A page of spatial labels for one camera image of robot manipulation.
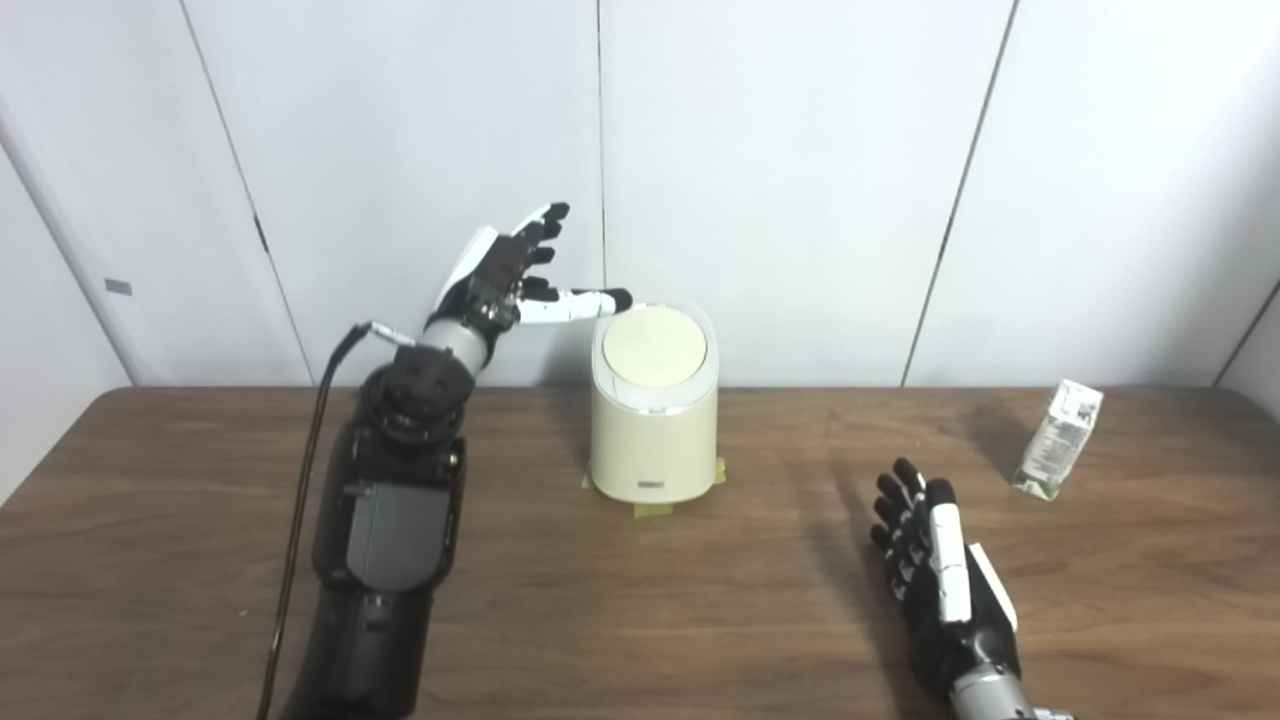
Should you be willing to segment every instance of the round lid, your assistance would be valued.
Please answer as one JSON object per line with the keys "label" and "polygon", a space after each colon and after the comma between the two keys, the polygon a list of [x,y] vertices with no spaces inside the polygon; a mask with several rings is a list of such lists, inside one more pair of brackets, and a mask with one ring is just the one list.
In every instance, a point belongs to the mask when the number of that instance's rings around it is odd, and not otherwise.
{"label": "round lid", "polygon": [[628,383],[673,387],[703,366],[707,336],[698,322],[675,307],[634,307],[609,324],[604,333],[604,359]]}

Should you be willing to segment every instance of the black cable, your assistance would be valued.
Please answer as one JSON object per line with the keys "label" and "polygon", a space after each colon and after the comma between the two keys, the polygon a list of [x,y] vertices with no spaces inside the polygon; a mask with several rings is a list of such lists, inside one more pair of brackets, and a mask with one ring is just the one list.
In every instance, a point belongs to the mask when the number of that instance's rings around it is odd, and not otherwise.
{"label": "black cable", "polygon": [[298,473],[298,492],[293,500],[293,521],[289,525],[289,543],[284,551],[284,577],[280,580],[280,597],[275,606],[275,626],[271,630],[271,647],[266,653],[266,670],[262,674],[262,698],[257,705],[257,720],[266,720],[266,714],[271,710],[271,691],[275,685],[275,669],[280,662],[280,642],[284,639],[284,620],[289,614],[289,594],[293,591],[293,574],[297,570],[298,539],[302,537],[302,518],[307,505],[307,491],[311,487],[311,464],[316,456],[316,443],[320,441],[320,427],[324,424],[324,409],[329,402],[329,387],[333,386],[333,375],[342,365],[343,359],[351,352],[372,327],[372,323],[364,323],[351,328],[347,337],[342,338],[333,355],[329,356],[329,365],[320,379],[316,391],[316,406],[311,413],[311,432],[307,433],[306,450],[302,451],[302,470]]}

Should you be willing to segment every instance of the black robotic arm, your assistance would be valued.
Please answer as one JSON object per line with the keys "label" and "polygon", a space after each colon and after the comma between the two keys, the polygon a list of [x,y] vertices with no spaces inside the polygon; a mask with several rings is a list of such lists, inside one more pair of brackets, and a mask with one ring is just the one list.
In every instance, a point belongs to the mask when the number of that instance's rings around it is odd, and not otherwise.
{"label": "black robotic arm", "polygon": [[460,437],[476,377],[498,338],[518,323],[559,323],[621,313],[621,290],[559,291],[527,275],[549,263],[568,205],[534,213],[511,234],[481,229],[458,260],[417,338],[357,325],[321,383],[300,479],[280,612],[259,720],[270,711],[283,621],[301,530],[315,430],[333,370],[364,334],[401,347],[360,388],[334,442],[311,564],[320,597],[302,667],[282,720],[399,719],[413,712],[435,588],[453,564],[466,445]]}

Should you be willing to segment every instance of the small gray sticker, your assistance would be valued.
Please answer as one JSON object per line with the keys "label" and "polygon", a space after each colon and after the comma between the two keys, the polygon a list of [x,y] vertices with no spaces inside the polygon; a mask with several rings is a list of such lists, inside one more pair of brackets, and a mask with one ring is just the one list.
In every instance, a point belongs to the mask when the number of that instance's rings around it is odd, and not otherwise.
{"label": "small gray sticker", "polygon": [[106,281],[106,292],[114,292],[116,295],[133,296],[133,286],[124,281],[113,281],[111,278],[102,278]]}

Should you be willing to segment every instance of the container lid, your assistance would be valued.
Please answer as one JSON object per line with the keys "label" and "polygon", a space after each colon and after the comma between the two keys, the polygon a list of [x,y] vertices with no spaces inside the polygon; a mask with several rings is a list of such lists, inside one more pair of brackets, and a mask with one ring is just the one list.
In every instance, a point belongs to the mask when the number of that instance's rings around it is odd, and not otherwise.
{"label": "container lid", "polygon": [[604,360],[622,379],[664,388],[694,377],[707,357],[707,336],[689,315],[648,305],[618,315],[604,332]]}
{"label": "container lid", "polygon": [[680,300],[643,302],[602,319],[591,374],[604,397],[637,413],[690,407],[719,382],[710,320]]}

